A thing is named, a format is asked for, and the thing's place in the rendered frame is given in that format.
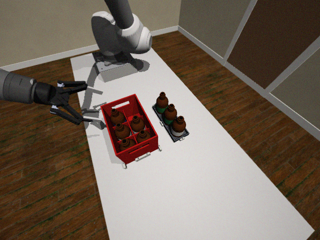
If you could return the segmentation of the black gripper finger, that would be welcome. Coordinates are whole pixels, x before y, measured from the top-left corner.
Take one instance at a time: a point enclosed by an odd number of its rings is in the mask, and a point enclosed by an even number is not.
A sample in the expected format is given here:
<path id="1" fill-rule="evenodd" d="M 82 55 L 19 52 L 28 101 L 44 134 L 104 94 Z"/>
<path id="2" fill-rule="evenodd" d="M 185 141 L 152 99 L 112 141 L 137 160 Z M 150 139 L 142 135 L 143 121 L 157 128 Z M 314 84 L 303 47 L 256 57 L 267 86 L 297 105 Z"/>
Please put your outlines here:
<path id="1" fill-rule="evenodd" d="M 89 116 L 81 116 L 75 109 L 73 109 L 61 96 L 57 96 L 57 99 L 63 103 L 64 105 L 61 106 L 63 109 L 67 110 L 71 115 L 65 113 L 62 110 L 59 110 L 57 106 L 52 106 L 50 108 L 50 113 L 53 115 L 58 115 L 69 122 L 75 124 L 75 125 L 80 125 L 81 122 L 96 122 L 100 123 L 102 121 L 102 118 L 96 118 L 96 117 L 89 117 Z"/>
<path id="2" fill-rule="evenodd" d="M 61 89 L 58 91 L 59 94 L 63 94 L 63 93 L 69 93 L 74 94 L 74 93 L 78 93 L 81 91 L 88 91 L 88 92 L 92 92 L 92 93 L 96 93 L 99 95 L 103 94 L 103 90 L 101 89 L 97 89 L 94 87 L 90 87 L 88 86 L 88 84 L 86 84 L 85 81 L 62 81 L 62 80 L 58 80 L 57 81 L 57 86 L 61 87 L 61 88 L 66 88 L 66 89 Z M 73 87 L 73 88 L 70 88 Z"/>

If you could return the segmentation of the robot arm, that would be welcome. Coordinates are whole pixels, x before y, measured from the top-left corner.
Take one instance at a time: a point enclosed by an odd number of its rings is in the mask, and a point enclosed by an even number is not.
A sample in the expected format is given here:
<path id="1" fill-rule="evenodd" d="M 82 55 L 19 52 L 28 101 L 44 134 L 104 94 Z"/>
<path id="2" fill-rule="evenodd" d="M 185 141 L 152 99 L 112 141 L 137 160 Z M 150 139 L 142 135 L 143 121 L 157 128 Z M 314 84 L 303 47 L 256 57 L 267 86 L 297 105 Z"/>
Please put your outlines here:
<path id="1" fill-rule="evenodd" d="M 91 19 L 92 32 L 101 51 L 96 61 L 104 61 L 107 67 L 127 61 L 123 52 L 147 53 L 152 46 L 152 34 L 132 13 L 128 0 L 104 1 L 112 15 L 99 11 Z M 35 78 L 0 68 L 0 100 L 32 104 L 36 84 Z"/>

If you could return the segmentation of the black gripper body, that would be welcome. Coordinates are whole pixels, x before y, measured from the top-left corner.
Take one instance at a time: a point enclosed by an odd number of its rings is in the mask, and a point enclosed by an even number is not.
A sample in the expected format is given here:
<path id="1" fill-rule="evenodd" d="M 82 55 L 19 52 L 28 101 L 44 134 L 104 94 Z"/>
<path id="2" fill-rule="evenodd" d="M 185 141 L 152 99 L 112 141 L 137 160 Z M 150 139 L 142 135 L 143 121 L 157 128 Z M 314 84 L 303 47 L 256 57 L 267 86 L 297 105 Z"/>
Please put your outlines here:
<path id="1" fill-rule="evenodd" d="M 33 101 L 36 104 L 50 105 L 50 106 L 64 106 L 57 96 L 61 96 L 67 103 L 69 102 L 70 94 L 68 92 L 59 94 L 59 90 L 64 90 L 60 86 L 52 86 L 51 84 L 38 82 L 34 89 Z"/>

